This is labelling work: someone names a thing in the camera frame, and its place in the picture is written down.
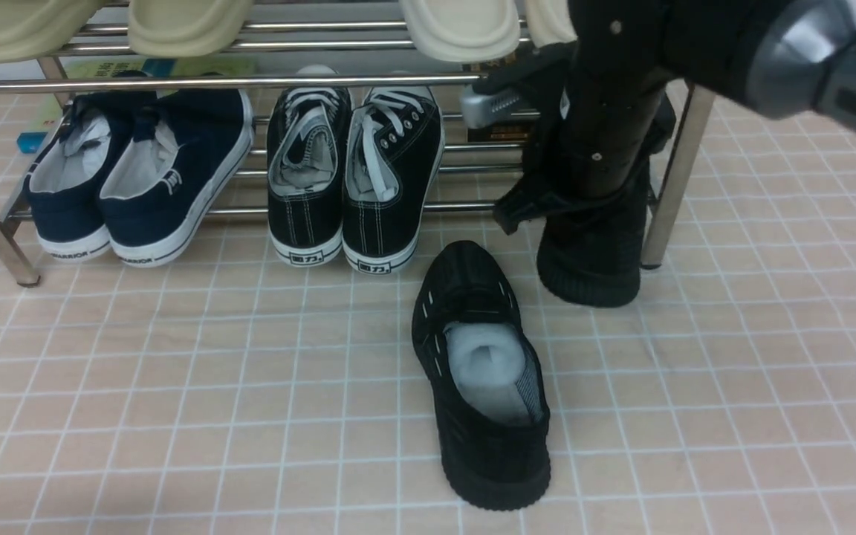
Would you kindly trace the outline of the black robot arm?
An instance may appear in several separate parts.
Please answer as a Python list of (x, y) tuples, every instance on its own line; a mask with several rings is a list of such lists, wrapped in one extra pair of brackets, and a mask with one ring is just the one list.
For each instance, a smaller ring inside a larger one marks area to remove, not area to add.
[(466, 88), (483, 128), (540, 115), (523, 176), (498, 200), (506, 233), (624, 196), (673, 80), (781, 120), (808, 111), (856, 133), (856, 19), (846, 1), (571, 1), (577, 41), (548, 45)]

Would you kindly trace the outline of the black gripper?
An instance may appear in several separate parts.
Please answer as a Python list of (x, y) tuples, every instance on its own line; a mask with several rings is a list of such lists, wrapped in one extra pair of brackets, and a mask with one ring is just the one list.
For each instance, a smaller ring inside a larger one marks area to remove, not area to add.
[(534, 174), (493, 204), (512, 235), (523, 222), (601, 210), (618, 201), (667, 82), (659, 45), (556, 43), (472, 82), (461, 94), (469, 129), (533, 109), (551, 118)]

